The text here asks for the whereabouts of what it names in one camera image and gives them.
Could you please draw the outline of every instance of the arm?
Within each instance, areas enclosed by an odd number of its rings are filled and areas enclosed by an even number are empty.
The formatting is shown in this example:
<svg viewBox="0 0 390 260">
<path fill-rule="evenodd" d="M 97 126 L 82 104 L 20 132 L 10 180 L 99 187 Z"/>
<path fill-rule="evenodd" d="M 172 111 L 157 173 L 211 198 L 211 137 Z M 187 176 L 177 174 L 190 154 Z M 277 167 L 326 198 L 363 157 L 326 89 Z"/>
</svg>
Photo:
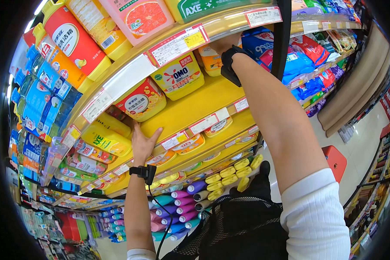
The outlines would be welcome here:
<svg viewBox="0 0 390 260">
<path fill-rule="evenodd" d="M 233 34 L 210 45 L 222 54 L 232 44 L 237 45 L 239 36 Z M 280 193 L 306 176 L 328 168 L 306 113 L 286 86 L 248 55 L 236 53 L 232 60 L 250 112 L 269 147 Z"/>
<path fill-rule="evenodd" d="M 146 159 L 152 153 L 162 130 L 162 128 L 159 128 L 151 138 L 147 138 L 141 132 L 139 124 L 134 121 L 132 137 L 134 167 L 146 164 Z M 144 179 L 139 178 L 135 174 L 130 176 L 128 183 L 124 203 L 124 226 L 127 237 L 127 250 L 141 248 L 155 252 L 150 230 L 150 211 Z"/>
</svg>

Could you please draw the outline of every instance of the grapefruit image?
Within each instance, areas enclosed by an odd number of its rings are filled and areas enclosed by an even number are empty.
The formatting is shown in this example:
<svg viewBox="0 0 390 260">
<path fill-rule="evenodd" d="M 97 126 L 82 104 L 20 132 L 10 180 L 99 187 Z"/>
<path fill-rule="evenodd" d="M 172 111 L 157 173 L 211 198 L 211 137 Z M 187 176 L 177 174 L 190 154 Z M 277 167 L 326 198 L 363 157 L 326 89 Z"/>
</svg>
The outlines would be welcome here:
<svg viewBox="0 0 390 260">
<path fill-rule="evenodd" d="M 136 39 L 166 23 L 167 19 L 156 1 L 134 6 L 127 14 L 124 23 Z"/>
</svg>

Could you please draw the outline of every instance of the forearm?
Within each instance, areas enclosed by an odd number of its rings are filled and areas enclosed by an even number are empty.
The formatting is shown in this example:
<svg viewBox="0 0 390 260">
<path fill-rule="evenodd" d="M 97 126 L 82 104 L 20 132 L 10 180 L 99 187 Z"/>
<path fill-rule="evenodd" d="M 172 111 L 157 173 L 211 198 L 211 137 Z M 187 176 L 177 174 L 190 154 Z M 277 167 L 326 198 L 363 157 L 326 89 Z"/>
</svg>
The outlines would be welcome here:
<svg viewBox="0 0 390 260">
<path fill-rule="evenodd" d="M 135 161 L 133 166 L 145 165 Z M 145 182 L 136 174 L 130 176 L 124 203 L 124 226 L 127 237 L 127 250 L 143 248 L 155 252 L 150 227 L 150 211 Z"/>
<path fill-rule="evenodd" d="M 236 53 L 232 59 L 250 112 L 269 147 L 280 193 L 307 175 L 327 168 L 310 121 L 290 91 L 249 56 Z"/>
</svg>

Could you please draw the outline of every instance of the yellow dish soap jug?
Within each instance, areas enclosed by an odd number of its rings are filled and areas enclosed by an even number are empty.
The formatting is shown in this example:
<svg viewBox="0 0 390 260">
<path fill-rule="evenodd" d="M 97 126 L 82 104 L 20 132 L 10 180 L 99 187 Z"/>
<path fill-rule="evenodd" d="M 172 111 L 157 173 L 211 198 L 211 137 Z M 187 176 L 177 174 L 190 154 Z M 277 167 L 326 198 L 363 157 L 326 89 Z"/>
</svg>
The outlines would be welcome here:
<svg viewBox="0 0 390 260">
<path fill-rule="evenodd" d="M 102 150 L 117 156 L 125 156 L 131 151 L 131 141 L 103 125 L 91 124 L 81 138 Z"/>
</svg>

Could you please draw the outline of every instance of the tiled floor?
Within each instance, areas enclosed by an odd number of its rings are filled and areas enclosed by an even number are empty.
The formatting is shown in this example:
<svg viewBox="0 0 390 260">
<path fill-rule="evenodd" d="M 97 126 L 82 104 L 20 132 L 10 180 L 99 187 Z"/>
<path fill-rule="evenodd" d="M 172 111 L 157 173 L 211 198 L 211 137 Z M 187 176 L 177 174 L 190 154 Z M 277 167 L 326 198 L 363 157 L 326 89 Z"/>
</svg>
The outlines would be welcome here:
<svg viewBox="0 0 390 260">
<path fill-rule="evenodd" d="M 368 115 L 354 126 L 354 135 L 347 144 L 342 141 L 338 133 L 334 134 L 330 138 L 327 138 L 317 116 L 310 118 L 310 121 L 318 138 L 319 145 L 321 147 L 333 145 L 347 158 L 347 167 L 339 184 L 339 200 L 341 204 L 344 204 L 353 194 L 356 186 L 361 182 L 371 161 L 373 160 L 376 149 L 379 145 L 381 129 L 388 124 L 385 111 L 381 104 L 377 104 Z M 266 148 L 265 150 L 261 150 L 260 153 L 263 154 L 264 159 L 268 160 L 271 165 L 269 175 L 271 184 L 271 199 L 274 202 L 281 202 L 279 188 L 277 187 L 276 174 L 269 149 Z M 112 243 L 108 238 L 106 238 L 97 239 L 97 243 L 98 252 L 103 260 L 127 258 L 126 242 Z M 159 257 L 163 257 L 179 243 L 180 241 L 171 241 L 170 239 L 166 239 L 162 245 Z M 158 246 L 159 242 L 155 242 L 155 247 L 157 248 Z"/>
</svg>

